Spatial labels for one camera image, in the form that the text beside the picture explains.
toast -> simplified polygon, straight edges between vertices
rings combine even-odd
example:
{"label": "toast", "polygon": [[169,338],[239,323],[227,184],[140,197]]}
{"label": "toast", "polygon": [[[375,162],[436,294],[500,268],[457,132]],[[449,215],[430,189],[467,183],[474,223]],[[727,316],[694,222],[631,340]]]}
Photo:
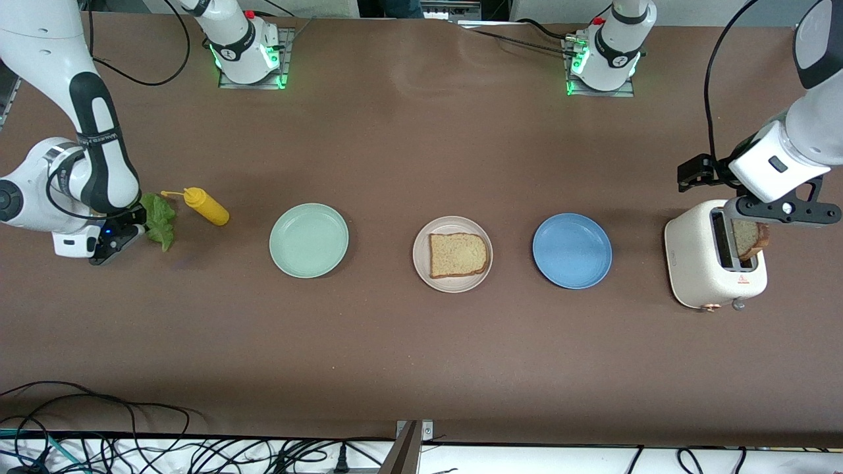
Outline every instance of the toast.
{"label": "toast", "polygon": [[740,261],[747,261],[770,243],[770,226],[746,220],[733,220],[735,250]]}
{"label": "toast", "polygon": [[430,234],[430,278],[479,275],[489,266],[489,250],[479,235]]}

yellow squeeze bottle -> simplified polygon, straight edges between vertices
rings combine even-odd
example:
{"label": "yellow squeeze bottle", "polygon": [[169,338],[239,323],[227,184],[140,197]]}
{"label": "yellow squeeze bottle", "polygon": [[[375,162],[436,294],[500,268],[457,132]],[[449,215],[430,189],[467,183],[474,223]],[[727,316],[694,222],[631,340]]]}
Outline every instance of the yellow squeeze bottle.
{"label": "yellow squeeze bottle", "polygon": [[162,196],[176,194],[185,199],[185,204],[211,221],[214,225],[225,225],[228,222],[228,211],[219,202],[210,197],[204,189],[198,187],[185,188],[185,192],[161,191]]}

bread crust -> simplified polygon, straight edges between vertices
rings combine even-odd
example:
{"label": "bread crust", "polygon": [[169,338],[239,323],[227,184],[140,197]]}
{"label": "bread crust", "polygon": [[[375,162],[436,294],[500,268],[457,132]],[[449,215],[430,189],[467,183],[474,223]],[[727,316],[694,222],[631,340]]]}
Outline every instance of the bread crust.
{"label": "bread crust", "polygon": [[740,261],[747,261],[750,258],[758,255],[770,243],[770,226],[760,222],[755,223],[755,228],[758,230],[758,239],[742,255],[738,256]]}
{"label": "bread crust", "polygon": [[[474,235],[475,237],[480,238],[480,242],[483,243],[483,248],[486,249],[486,260],[483,262],[483,267],[479,270],[471,273],[448,273],[445,275],[437,275],[436,277],[433,276],[433,236],[434,235]],[[428,234],[427,235],[427,246],[430,248],[430,268],[431,274],[430,278],[434,280],[438,280],[439,278],[451,278],[451,277],[471,277],[474,275],[481,275],[486,269],[489,267],[489,246],[486,245],[486,241],[483,240],[483,237],[479,236],[478,234],[472,234],[470,232],[454,232],[453,234]]]}

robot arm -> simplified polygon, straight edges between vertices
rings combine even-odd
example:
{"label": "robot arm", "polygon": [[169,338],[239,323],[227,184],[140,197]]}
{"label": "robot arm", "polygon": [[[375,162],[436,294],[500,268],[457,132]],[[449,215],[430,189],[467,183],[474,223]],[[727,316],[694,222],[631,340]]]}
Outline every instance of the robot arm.
{"label": "robot arm", "polygon": [[577,32],[585,47],[571,72],[590,88],[618,89],[634,73],[641,46],[656,23],[652,0],[614,0],[603,23]]}
{"label": "robot arm", "polygon": [[240,84],[260,82],[278,69],[278,28],[251,14],[237,0],[179,0],[196,18],[211,42],[211,51],[225,75]]}
{"label": "robot arm", "polygon": [[[840,220],[840,208],[817,201],[822,175],[843,164],[843,0],[819,0],[800,22],[794,60],[808,90],[784,113],[720,161],[699,155],[679,167],[679,191],[728,184],[738,197],[731,218],[820,226]],[[796,188],[809,184],[807,200]]]}
{"label": "robot arm", "polygon": [[0,221],[52,232],[58,255],[92,257],[100,231],[119,230],[99,215],[133,208],[140,189],[76,2],[0,0],[0,57],[67,114],[79,143],[44,140],[0,179]]}

brown table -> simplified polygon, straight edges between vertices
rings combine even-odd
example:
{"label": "brown table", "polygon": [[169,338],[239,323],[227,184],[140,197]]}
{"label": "brown table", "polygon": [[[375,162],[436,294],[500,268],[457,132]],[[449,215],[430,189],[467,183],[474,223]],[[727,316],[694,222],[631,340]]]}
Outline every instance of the brown table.
{"label": "brown table", "polygon": [[[97,54],[129,73],[179,64],[172,17],[96,18]],[[3,387],[74,380],[193,407],[206,415],[196,433],[390,435],[424,417],[447,440],[843,442],[843,226],[776,227],[769,287],[743,313],[683,309],[668,287],[665,223],[731,196],[675,183],[676,165],[707,149],[702,79],[719,30],[656,28],[636,97],[612,100],[567,97],[551,53],[416,20],[315,20],[287,90],[218,90],[188,25],[194,54],[174,82],[104,80],[142,188],[203,187],[230,224],[182,205],[168,253],[143,241],[101,268],[54,256],[48,234],[0,227]],[[496,31],[552,45],[528,26]],[[722,152],[803,93],[791,36],[729,37],[712,81]],[[0,175],[61,135],[70,122],[24,85]],[[841,180],[826,201],[843,202]],[[315,280],[288,277],[267,250],[278,216],[303,202],[338,209],[352,235]],[[533,232],[563,212],[611,238],[595,288],[558,288],[533,263]],[[434,291],[411,263],[418,230],[449,214],[494,244],[491,274],[466,294]],[[57,411],[56,426],[128,429],[99,404]],[[145,428],[177,422],[155,414]]]}

